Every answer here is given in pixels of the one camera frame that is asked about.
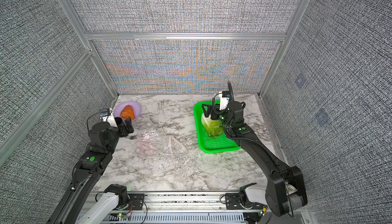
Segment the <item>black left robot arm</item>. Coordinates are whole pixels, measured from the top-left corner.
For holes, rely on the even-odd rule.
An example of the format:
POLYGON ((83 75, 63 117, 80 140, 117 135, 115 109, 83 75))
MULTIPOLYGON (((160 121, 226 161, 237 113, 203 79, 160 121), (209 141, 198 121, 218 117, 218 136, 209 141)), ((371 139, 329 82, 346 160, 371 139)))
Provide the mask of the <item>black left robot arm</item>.
POLYGON ((121 137, 134 132, 132 120, 116 117, 115 126, 102 121, 89 130, 88 149, 72 170, 72 183, 49 217, 48 224, 74 224, 91 190, 113 158, 121 137))

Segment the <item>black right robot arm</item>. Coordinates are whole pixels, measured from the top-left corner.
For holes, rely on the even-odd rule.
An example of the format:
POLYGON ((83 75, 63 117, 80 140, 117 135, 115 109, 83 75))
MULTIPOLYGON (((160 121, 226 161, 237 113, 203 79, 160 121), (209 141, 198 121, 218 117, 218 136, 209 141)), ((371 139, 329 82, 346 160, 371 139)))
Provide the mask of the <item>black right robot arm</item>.
POLYGON ((226 137, 245 150, 261 168, 267 178, 264 204, 280 217, 308 204, 302 171, 289 166, 276 157, 245 123, 244 102, 230 101, 224 110, 213 101, 202 103, 205 117, 222 122, 226 137))

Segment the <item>clear zip-top bag pink dots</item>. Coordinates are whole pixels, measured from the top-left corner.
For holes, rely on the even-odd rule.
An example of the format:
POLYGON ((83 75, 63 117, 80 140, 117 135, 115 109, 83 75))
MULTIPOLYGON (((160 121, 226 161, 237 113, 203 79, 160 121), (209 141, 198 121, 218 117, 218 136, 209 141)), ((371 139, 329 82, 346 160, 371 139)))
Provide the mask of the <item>clear zip-top bag pink dots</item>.
POLYGON ((135 152, 142 156, 159 156, 175 161, 186 152, 186 148, 173 135, 162 132, 148 121, 137 132, 135 152))

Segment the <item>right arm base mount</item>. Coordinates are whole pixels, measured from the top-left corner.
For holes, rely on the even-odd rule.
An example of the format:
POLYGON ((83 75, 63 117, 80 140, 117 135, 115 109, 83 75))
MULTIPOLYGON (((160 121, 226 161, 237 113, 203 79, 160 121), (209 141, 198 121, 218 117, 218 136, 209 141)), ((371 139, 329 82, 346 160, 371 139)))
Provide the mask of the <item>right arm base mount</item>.
POLYGON ((236 193, 225 193, 219 199, 227 210, 258 210, 264 216, 268 206, 265 198, 266 190, 257 183, 240 187, 236 193))

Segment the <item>green chinese cabbage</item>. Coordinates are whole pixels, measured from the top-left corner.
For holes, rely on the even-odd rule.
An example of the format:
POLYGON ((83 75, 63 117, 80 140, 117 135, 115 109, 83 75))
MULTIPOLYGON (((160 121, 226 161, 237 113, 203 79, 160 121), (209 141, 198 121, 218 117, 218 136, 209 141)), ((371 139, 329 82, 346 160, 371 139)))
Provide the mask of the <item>green chinese cabbage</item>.
POLYGON ((212 120, 211 116, 205 117, 204 113, 201 115, 201 123, 207 135, 213 139, 216 139, 224 133, 222 122, 220 120, 212 120))

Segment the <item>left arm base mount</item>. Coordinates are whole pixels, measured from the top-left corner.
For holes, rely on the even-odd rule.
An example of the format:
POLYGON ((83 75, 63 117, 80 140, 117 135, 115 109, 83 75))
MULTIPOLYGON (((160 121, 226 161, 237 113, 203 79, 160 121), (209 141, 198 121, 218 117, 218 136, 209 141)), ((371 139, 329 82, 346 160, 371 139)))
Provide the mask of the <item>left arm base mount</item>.
POLYGON ((123 185, 111 184, 103 193, 114 193, 118 197, 115 210, 142 210, 145 203, 145 194, 128 193, 127 187, 123 185))

